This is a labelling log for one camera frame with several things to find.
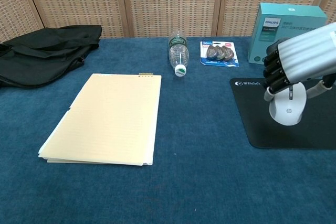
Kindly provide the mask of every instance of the packaging card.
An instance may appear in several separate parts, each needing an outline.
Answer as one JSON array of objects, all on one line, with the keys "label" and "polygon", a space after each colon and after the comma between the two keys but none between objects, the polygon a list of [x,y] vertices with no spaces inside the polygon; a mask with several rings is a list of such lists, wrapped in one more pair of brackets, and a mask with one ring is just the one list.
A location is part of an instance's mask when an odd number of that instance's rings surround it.
[{"label": "packaging card", "polygon": [[[236,53],[236,49],[235,49],[235,45],[233,42],[226,42],[226,41],[201,41],[201,63],[203,65],[207,65],[207,66],[221,66],[221,67],[239,67],[239,62],[238,62],[238,58],[237,58],[237,53]],[[234,53],[234,57],[229,60],[229,61],[219,61],[219,60],[209,60],[206,57],[206,52],[208,50],[208,47],[212,45],[214,47],[216,46],[225,46],[230,48],[233,53]]]}]

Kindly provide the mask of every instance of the water bottle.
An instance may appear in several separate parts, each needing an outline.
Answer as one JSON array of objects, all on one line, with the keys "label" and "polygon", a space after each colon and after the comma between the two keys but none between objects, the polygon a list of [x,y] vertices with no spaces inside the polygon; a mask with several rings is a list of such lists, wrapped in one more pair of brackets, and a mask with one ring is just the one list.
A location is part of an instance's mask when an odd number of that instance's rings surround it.
[{"label": "water bottle", "polygon": [[169,61],[177,76],[185,76],[189,62],[189,51],[186,38],[179,30],[172,32],[169,37]]}]

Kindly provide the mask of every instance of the blue felt tablecloth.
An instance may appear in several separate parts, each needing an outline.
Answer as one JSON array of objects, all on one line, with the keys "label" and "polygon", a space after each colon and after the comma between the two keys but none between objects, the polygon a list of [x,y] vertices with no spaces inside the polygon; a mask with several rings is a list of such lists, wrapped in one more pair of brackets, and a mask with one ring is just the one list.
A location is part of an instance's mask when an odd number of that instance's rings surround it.
[{"label": "blue felt tablecloth", "polygon": [[[263,67],[247,62],[249,38],[216,38],[239,68],[204,66],[201,40],[188,39],[184,78],[166,38],[105,39],[46,87],[0,88],[0,223],[336,223],[336,152],[252,147],[229,80]],[[38,158],[92,73],[139,72],[162,75],[152,166]]]}]

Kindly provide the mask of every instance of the philips box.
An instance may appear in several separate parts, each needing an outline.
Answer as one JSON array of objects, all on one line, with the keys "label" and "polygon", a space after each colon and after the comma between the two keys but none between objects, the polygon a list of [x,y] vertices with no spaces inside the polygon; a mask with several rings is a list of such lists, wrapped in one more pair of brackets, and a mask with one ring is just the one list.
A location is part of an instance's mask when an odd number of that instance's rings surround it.
[{"label": "philips box", "polygon": [[319,6],[260,3],[248,62],[264,64],[266,48],[280,38],[292,38],[324,26],[327,16]]}]

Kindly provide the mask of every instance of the white bottle cap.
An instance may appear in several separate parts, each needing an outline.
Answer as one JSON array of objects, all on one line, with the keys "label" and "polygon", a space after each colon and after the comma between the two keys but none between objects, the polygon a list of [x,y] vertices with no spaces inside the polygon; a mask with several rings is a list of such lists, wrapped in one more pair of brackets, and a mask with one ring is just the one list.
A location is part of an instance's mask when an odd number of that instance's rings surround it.
[{"label": "white bottle cap", "polygon": [[175,67],[175,74],[176,74],[178,77],[185,76],[186,73],[187,73],[187,69],[185,68],[184,65],[182,65],[182,64],[178,64],[178,65]]}]

